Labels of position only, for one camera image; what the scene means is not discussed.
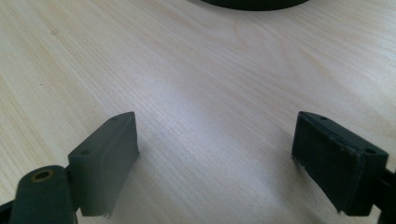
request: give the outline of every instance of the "screw hole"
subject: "screw hole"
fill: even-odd
[[[40,183],[40,182],[50,179],[53,176],[53,174],[54,174],[53,170],[39,171],[38,173],[36,173],[32,176],[31,180],[34,183]]]
[[[370,148],[366,148],[366,149],[364,149],[364,151],[365,151],[367,154],[372,154],[372,155],[375,154],[375,151],[374,151],[373,149],[370,149]]]
[[[90,154],[91,154],[91,152],[89,150],[83,150],[81,152],[81,155],[83,155],[83,156],[87,156],[87,155],[90,155]]]

